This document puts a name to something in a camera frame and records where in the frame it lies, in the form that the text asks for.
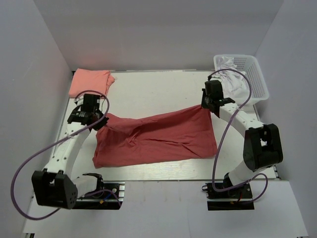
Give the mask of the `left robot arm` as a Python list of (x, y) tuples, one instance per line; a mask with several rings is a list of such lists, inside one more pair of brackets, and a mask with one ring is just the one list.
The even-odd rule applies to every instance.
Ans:
[(71, 179), (77, 156), (92, 130), (107, 124), (106, 114), (100, 110), (100, 99), (105, 95), (95, 90), (85, 90), (75, 97), (65, 136), (42, 171), (32, 174), (32, 185), (37, 204), (54, 208), (72, 209), (78, 198), (91, 194), (99, 198), (104, 194), (102, 176), (85, 173)]

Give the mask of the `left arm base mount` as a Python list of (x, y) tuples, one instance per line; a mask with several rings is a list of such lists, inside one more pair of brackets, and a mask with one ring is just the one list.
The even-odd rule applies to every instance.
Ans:
[(101, 192), (78, 198), (74, 210), (119, 210), (124, 199), (125, 182), (107, 181), (104, 182)]

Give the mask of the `red t-shirt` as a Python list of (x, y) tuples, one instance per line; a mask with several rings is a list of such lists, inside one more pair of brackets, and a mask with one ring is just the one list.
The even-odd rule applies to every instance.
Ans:
[(107, 117), (96, 134), (97, 169), (205, 159), (217, 152), (211, 114), (200, 105), (141, 119)]

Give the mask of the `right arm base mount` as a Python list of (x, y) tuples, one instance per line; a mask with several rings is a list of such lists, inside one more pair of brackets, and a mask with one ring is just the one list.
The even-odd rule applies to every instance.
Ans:
[(254, 210), (253, 194), (249, 184), (229, 191), (217, 192), (212, 183), (202, 186), (207, 194), (207, 207), (209, 211), (238, 211)]

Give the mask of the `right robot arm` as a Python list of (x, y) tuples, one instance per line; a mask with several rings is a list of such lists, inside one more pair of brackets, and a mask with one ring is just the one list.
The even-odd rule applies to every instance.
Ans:
[(260, 172), (283, 161), (283, 152), (278, 127), (264, 124), (242, 110), (231, 98), (223, 96), (222, 84), (218, 80), (206, 81), (203, 89), (202, 107), (210, 110), (219, 119), (227, 122), (224, 134), (233, 127), (244, 138), (243, 161), (223, 179), (223, 187), (212, 188), (234, 198), (242, 186), (260, 175)]

